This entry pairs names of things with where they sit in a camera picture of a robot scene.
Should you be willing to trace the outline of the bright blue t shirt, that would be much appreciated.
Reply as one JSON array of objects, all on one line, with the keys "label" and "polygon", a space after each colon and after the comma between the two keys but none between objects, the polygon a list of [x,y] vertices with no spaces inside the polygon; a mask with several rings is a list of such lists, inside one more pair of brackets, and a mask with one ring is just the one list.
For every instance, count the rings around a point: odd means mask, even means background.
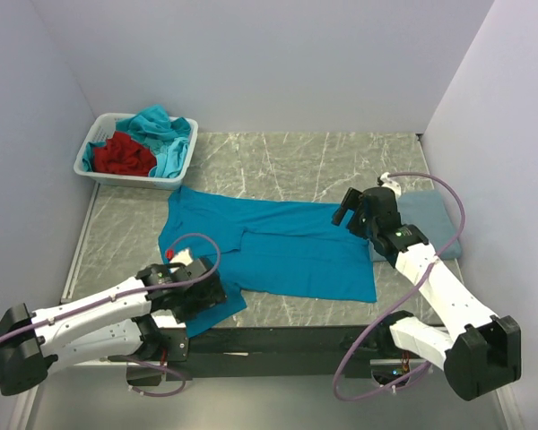
[{"label": "bright blue t shirt", "polygon": [[168,199],[161,257],[188,249],[219,264],[227,294],[187,323],[195,337],[245,309],[244,290],[374,303],[367,241],[336,227],[334,203],[273,202],[200,193],[182,186]]}]

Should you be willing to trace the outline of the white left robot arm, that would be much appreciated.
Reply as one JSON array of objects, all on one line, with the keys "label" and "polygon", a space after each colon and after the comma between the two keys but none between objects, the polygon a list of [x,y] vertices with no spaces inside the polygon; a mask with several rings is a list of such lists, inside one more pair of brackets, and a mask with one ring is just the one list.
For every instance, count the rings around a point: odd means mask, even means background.
[{"label": "white left robot arm", "polygon": [[184,359],[187,322],[227,295],[207,258],[151,264],[113,288],[36,311],[24,304],[0,321],[0,392],[13,396],[50,374],[97,358]]}]

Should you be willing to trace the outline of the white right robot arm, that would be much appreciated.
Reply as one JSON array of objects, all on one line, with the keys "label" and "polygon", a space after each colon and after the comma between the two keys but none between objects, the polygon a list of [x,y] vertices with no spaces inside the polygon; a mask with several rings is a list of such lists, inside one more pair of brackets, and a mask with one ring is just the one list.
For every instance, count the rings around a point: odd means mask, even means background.
[{"label": "white right robot arm", "polygon": [[376,347],[385,357],[407,350],[441,369],[463,400],[473,400],[520,379],[521,329],[481,303],[438,257],[433,244],[397,209],[397,192],[386,186],[349,189],[332,222],[347,212],[348,230],[367,239],[401,275],[417,286],[443,322],[440,331],[405,311],[381,317]]}]

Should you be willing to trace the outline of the folded grey-blue t shirt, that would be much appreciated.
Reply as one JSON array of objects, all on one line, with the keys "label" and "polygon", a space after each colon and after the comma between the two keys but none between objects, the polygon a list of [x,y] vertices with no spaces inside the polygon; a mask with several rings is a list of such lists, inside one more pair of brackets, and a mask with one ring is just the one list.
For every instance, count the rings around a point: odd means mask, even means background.
[{"label": "folded grey-blue t shirt", "polygon": [[456,228],[438,191],[408,192],[396,201],[402,222],[400,227],[415,226],[436,251],[441,250],[449,239],[456,236]]}]

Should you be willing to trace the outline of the light aqua t shirt in basket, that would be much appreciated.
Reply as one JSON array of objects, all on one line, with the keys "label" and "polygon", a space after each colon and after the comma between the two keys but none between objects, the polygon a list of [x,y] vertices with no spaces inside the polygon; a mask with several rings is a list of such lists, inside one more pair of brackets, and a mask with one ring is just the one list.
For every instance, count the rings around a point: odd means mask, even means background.
[{"label": "light aqua t shirt in basket", "polygon": [[186,137],[153,145],[151,152],[156,159],[156,165],[150,170],[148,177],[164,179],[177,177],[186,160],[188,145],[189,139]]}]

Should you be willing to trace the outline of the black base crossbar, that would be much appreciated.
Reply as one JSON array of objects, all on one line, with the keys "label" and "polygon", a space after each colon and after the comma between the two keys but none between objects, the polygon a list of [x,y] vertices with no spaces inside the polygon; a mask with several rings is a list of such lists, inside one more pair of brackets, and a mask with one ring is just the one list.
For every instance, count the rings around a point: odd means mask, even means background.
[{"label": "black base crossbar", "polygon": [[134,357],[164,361],[190,379],[332,375],[362,331],[359,325],[212,328],[189,339],[162,329]]}]

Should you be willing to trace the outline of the red t shirt in basket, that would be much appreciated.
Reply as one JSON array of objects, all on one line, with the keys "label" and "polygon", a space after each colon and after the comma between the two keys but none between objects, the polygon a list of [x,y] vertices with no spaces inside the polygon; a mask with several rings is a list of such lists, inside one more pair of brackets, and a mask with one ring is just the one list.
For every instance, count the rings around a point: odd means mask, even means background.
[{"label": "red t shirt in basket", "polygon": [[148,176],[157,159],[129,134],[114,132],[106,141],[91,144],[91,166],[96,173]]}]

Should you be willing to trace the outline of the teal t shirt in basket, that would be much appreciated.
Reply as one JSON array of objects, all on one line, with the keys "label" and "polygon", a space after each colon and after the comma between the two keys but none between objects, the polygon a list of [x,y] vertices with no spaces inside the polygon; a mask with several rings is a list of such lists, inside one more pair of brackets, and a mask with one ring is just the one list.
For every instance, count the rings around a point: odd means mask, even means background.
[{"label": "teal t shirt in basket", "polygon": [[[175,120],[169,118],[166,110],[154,105],[140,111],[135,116],[116,122],[116,131],[129,134],[135,141],[151,150],[158,142],[171,142],[178,137],[189,139],[190,124],[184,117]],[[91,166],[91,144],[86,146],[82,158],[83,168],[94,172]]]}]

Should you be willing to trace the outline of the white plastic laundry basket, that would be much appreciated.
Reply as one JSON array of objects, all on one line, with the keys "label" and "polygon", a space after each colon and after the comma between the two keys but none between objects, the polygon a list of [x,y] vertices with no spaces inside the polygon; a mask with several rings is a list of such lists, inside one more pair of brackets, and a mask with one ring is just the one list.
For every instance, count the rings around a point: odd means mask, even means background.
[{"label": "white plastic laundry basket", "polygon": [[175,178],[160,178],[148,176],[121,176],[97,172],[89,172],[83,168],[82,158],[89,142],[104,142],[111,137],[116,131],[116,122],[132,117],[133,114],[127,113],[106,113],[98,116],[90,127],[89,132],[85,135],[81,148],[78,150],[74,162],[74,173],[78,176],[88,177],[100,185],[127,186],[136,188],[158,189],[174,191],[184,182],[189,169],[192,157],[194,155],[196,140],[198,136],[199,125],[192,119],[187,118],[191,130],[189,134],[189,144],[187,154],[179,175]]}]

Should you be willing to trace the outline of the aluminium frame rail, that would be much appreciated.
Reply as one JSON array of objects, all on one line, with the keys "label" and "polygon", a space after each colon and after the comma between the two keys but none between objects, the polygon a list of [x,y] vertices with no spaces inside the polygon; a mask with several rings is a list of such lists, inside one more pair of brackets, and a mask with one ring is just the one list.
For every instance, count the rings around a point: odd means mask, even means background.
[{"label": "aluminium frame rail", "polygon": [[[67,274],[65,276],[65,282],[63,289],[56,296],[55,299],[50,299],[47,302],[40,302],[34,304],[31,309],[40,309],[51,307],[52,305],[62,305],[67,303],[70,298],[73,297],[75,291],[75,283],[77,280],[78,271],[82,265],[82,254],[87,242],[87,236],[91,230],[91,223],[93,221],[93,209],[100,193],[100,185],[95,184],[87,210],[85,212],[83,224],[80,230],[80,234],[77,238],[74,251],[72,253],[72,259],[68,267]],[[19,394],[16,397],[13,411],[7,424],[7,429],[30,429],[34,425],[35,416],[39,411],[40,403],[43,397],[44,383],[39,384],[28,391]]]}]

